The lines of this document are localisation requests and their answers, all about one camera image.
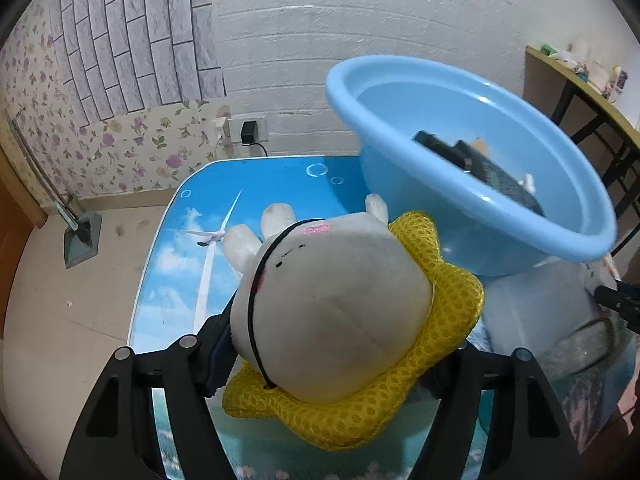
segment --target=plush toy leg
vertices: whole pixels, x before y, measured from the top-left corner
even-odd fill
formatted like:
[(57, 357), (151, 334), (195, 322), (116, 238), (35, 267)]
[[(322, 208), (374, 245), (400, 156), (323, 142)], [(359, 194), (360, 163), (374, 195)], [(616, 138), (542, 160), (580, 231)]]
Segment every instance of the plush toy leg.
[(262, 213), (260, 231), (266, 240), (270, 236), (279, 235), (287, 227), (296, 223), (296, 214), (289, 204), (271, 204)]
[(222, 252), (226, 260), (242, 274), (248, 269), (261, 245), (260, 238), (245, 224), (234, 225), (222, 238)]
[(367, 213), (375, 216), (384, 225), (389, 223), (389, 209), (380, 195), (375, 193), (367, 195), (364, 199), (364, 205)]

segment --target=yellow table edge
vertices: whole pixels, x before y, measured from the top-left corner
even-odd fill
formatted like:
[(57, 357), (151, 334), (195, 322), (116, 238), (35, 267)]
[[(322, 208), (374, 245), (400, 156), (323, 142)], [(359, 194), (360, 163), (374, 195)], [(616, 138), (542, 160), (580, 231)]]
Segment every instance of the yellow table edge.
[(600, 108), (600, 110), (607, 116), (607, 121), (610, 121), (617, 125), (624, 133), (629, 137), (629, 139), (640, 148), (640, 132), (638, 132), (629, 121), (626, 120), (626, 117), (621, 114), (615, 106), (609, 103), (604, 97), (602, 97), (596, 89), (591, 87), (589, 84), (585, 83), (582, 79), (580, 79), (572, 70), (560, 65), (555, 59), (550, 58), (543, 52), (540, 52), (537, 48), (533, 46), (528, 46), (526, 48), (526, 53), (532, 57), (535, 57), (550, 66), (556, 72), (558, 72), (562, 77), (571, 81), (578, 89), (580, 89), (584, 94), (593, 101), (593, 103)]

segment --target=table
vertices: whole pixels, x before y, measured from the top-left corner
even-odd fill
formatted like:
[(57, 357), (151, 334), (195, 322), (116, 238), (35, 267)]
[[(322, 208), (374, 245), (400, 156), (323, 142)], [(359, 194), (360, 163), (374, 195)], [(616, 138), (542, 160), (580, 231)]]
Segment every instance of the table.
[[(622, 199), (620, 199), (615, 206), (616, 217), (620, 218), (629, 206), (632, 206), (640, 219), (640, 207), (636, 203), (638, 196), (640, 196), (640, 178), (638, 178), (638, 174), (633, 167), (634, 162), (640, 160), (640, 132), (626, 120), (616, 107), (602, 97), (595, 88), (575, 75), (573, 70), (569, 70), (560, 65), (555, 59), (550, 58), (535, 47), (528, 46), (526, 48), (526, 54), (551, 67), (566, 80), (560, 100), (556, 105), (556, 109), (551, 114), (551, 120), (555, 124), (560, 125), (574, 96), (580, 98), (596, 113), (596, 116), (591, 121), (571, 135), (571, 139), (576, 144), (580, 144), (592, 134), (598, 137), (607, 151), (613, 156), (613, 161), (602, 175), (602, 182), (607, 188), (614, 182), (617, 182), (625, 192)], [(608, 124), (622, 140), (622, 147), (620, 149), (615, 150), (606, 139), (598, 133), (598, 127), (605, 123)], [(635, 173), (636, 179), (630, 187), (627, 187), (624, 179), (629, 170)], [(620, 251), (638, 231), (640, 231), (640, 223), (615, 247), (612, 254), (615, 255)]]
[[(186, 231), (215, 232), (245, 223), (259, 234), (260, 215), (271, 203), (289, 203), (298, 219), (330, 218), (363, 211), (367, 193), (357, 156), (224, 160), (191, 175), (178, 188), (158, 227), (134, 306), (129, 345), (136, 353), (166, 348), (180, 336), (197, 332), (206, 317), (220, 313), (236, 290), (239, 276), (225, 260), (220, 244), (201, 247), (197, 241), (202, 237)], [(482, 325), (470, 340), (490, 348)], [(616, 363), (621, 371), (614, 371), (615, 380), (606, 377), (615, 366), (607, 366), (604, 371), (590, 370), (592, 378), (559, 385), (560, 398), (568, 399), (565, 413), (578, 431), (594, 433), (622, 394), (633, 360), (630, 366), (628, 358)], [(597, 401), (592, 406), (589, 399), (600, 399), (604, 386), (617, 392), (615, 402), (609, 406)], [(162, 393), (155, 390), (153, 395), (162, 459), (167, 475), (181, 479)], [(277, 419), (231, 418), (223, 412), (221, 399), (218, 392), (210, 400), (210, 414), (238, 477), (252, 480), (404, 479), (438, 407), (426, 390), (414, 388), (394, 420), (369, 445), (327, 452), (300, 440)], [(589, 413), (584, 413), (585, 405)], [(602, 416), (593, 416), (596, 411)], [(478, 422), (466, 480), (476, 478), (485, 443), (486, 433)]]

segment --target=yellow flower-shaped collar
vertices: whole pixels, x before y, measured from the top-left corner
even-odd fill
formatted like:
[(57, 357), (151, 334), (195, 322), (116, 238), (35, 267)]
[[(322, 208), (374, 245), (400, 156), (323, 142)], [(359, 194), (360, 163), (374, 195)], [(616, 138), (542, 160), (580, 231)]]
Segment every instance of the yellow flower-shaped collar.
[(326, 450), (351, 449), (376, 437), (396, 414), (415, 381), (453, 352), (478, 322), (484, 290), (464, 269), (445, 263), (436, 227), (421, 212), (389, 225), (433, 285), (433, 303), (414, 345), (368, 386), (331, 404), (307, 404), (280, 388), (265, 389), (247, 362), (226, 386), (225, 412), (242, 418), (277, 416), (297, 436)]

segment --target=wooden door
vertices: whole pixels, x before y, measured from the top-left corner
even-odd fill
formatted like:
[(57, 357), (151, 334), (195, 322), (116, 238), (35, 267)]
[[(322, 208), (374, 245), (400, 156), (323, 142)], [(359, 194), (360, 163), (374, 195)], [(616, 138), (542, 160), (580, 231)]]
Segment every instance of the wooden door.
[(0, 339), (15, 271), (32, 229), (33, 223), (0, 182)]

